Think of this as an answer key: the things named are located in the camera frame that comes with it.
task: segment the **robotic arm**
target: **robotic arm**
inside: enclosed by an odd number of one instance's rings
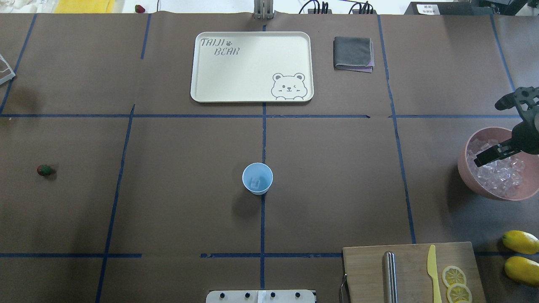
[[[539,87],[519,87],[514,93],[507,94],[498,100],[495,104],[498,111],[516,107],[523,121],[513,128],[511,139],[477,154],[477,158],[474,160],[475,165],[480,167],[520,152],[532,155],[539,154],[538,105]]]

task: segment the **knife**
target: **knife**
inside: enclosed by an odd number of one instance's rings
[[[427,257],[427,273],[432,278],[433,303],[441,303],[440,285],[438,284],[438,268],[436,266],[436,246],[431,245]]]

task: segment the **lemon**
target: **lemon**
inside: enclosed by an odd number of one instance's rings
[[[539,263],[514,256],[507,259],[504,269],[511,280],[531,287],[539,287]]]
[[[448,266],[441,273],[441,279],[446,287],[450,287],[455,283],[466,285],[466,275],[456,266]]]
[[[503,244],[519,253],[534,254],[539,252],[539,240],[531,233],[510,230],[502,236]]]
[[[472,302],[472,293],[466,285],[455,283],[447,289],[447,301],[449,303]]]

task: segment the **blue tape line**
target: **blue tape line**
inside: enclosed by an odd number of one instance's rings
[[[142,52],[140,58],[144,59],[144,53],[146,53],[146,42],[148,41],[148,32],[150,31],[151,14],[148,14],[148,21],[146,21],[146,33],[144,34],[144,43],[142,44]]]
[[[141,253],[110,253],[108,254],[108,258],[116,258],[116,259],[128,259],[128,258],[133,258],[133,259],[140,259],[142,258],[142,254]]]
[[[385,43],[384,43],[384,33],[382,31],[382,19],[380,18],[380,15],[377,15],[378,17],[378,29],[380,31],[380,42],[382,43],[382,55],[384,57],[384,67],[385,67],[385,79],[388,83],[388,94],[389,94],[389,100],[391,105],[391,113],[393,116],[393,128],[395,129],[395,140],[397,142],[397,152],[399,155],[399,164],[400,164],[400,173],[402,175],[403,183],[404,183],[404,195],[406,197],[406,209],[408,211],[408,225],[410,226],[410,236],[412,237],[412,244],[416,243],[416,232],[415,228],[413,227],[413,218],[412,218],[412,208],[410,206],[410,195],[408,193],[408,182],[406,181],[406,171],[404,170],[404,159],[403,159],[403,153],[402,148],[400,146],[400,137],[399,137],[399,130],[397,125],[397,114],[395,111],[395,103],[393,102],[393,93],[391,92],[391,86],[389,85],[389,68],[388,68],[388,58],[385,53]]]
[[[129,118],[120,114],[1,114],[2,118]]]
[[[519,115],[391,115],[389,117],[397,119],[520,119]]]
[[[0,253],[0,258],[103,258],[102,253]],[[115,253],[109,258],[142,258],[141,253]]]
[[[133,124],[133,114],[135,112],[135,105],[131,108],[129,122],[127,123],[126,140],[123,143],[122,161],[120,162],[120,172],[118,173],[118,181],[116,183],[116,192],[114,193],[114,203],[112,205],[112,212],[110,214],[110,223],[108,225],[107,242],[105,244],[105,254],[103,256],[103,263],[101,264],[101,274],[99,276],[98,291],[95,296],[95,302],[99,303],[101,300],[101,291],[103,289],[103,280],[105,278],[105,270],[107,268],[108,251],[110,249],[110,239],[112,238],[112,229],[114,226],[114,218],[116,216],[116,207],[118,205],[118,197],[120,195],[120,184],[122,183],[123,167],[126,162],[127,144],[129,143],[129,136],[131,135],[131,125]]]
[[[13,71],[17,73],[19,70],[20,61],[23,58],[24,51],[26,50],[26,46],[28,44],[28,40],[30,40],[30,35],[33,30],[33,26],[36,23],[37,14],[34,14],[34,17],[32,18],[32,23],[30,23],[30,28],[28,28],[28,33],[26,34],[26,39],[24,39],[23,47],[20,50],[19,58],[17,59],[17,63],[15,64],[15,68]],[[2,105],[0,105],[0,114],[4,111],[5,103],[8,101],[9,92],[11,92],[11,85],[13,85],[13,80],[9,80],[8,88],[5,91],[4,99],[2,100]]]
[[[260,289],[263,290],[265,283],[265,255],[266,255],[266,194],[260,196]]]
[[[237,114],[135,114],[135,118],[370,118],[368,115],[266,115],[265,103],[262,115]],[[2,118],[129,118],[128,114],[0,114]]]
[[[201,258],[260,258],[259,253],[201,253]]]
[[[494,22],[494,15],[490,16],[490,23],[492,23],[492,30],[494,31],[494,38],[496,39],[496,45],[498,46],[498,51],[500,52],[500,57],[502,58],[503,68],[506,70],[507,79],[509,79],[509,84],[511,85],[511,90],[515,90],[515,85],[513,84],[513,79],[509,73],[509,68],[507,67],[507,62],[503,54],[502,46],[500,44],[500,39],[498,38],[498,31],[496,30],[496,23]]]
[[[102,258],[102,253],[0,253],[0,258]]]
[[[201,258],[261,258],[259,253],[201,253]],[[340,252],[322,253],[264,253],[264,258],[341,258]]]
[[[267,253],[268,258],[342,258],[342,253]]]
[[[367,115],[267,115],[268,118],[370,118]]]
[[[266,163],[266,103],[262,103],[262,163]],[[264,254],[266,250],[266,194],[260,196],[260,289],[263,290],[266,287],[265,272],[264,269],[265,259]]]
[[[262,163],[266,163],[266,103],[262,103]]]
[[[262,118],[262,115],[138,114],[135,118]]]

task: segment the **wooden cutting board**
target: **wooden cutting board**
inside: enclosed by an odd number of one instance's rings
[[[438,280],[443,303],[448,303],[447,287],[441,278],[446,266],[458,266],[466,275],[466,286],[474,303],[486,302],[475,255],[470,242],[433,243],[436,246]],[[432,279],[427,274],[427,255],[431,244],[345,247],[344,270],[348,275],[351,303],[384,303],[382,257],[395,254],[397,297],[399,303],[432,302]]]

